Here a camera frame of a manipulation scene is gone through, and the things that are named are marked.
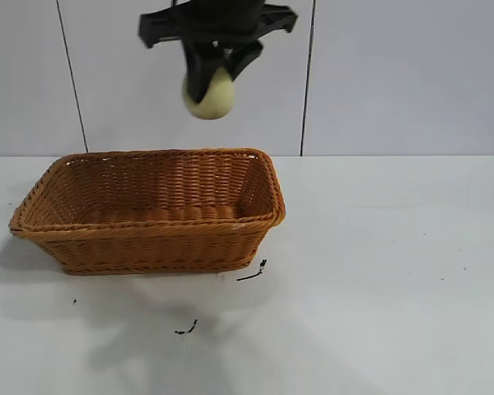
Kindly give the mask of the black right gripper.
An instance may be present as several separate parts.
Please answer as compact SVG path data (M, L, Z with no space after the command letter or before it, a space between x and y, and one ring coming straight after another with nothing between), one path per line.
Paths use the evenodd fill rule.
M292 32L297 18L289 6L265 1L173 1L139 17L138 37L149 49L183 40L187 92L198 104L219 68L226 67L234 81L261 55L263 45L256 39L275 30ZM241 45L225 56L219 42Z

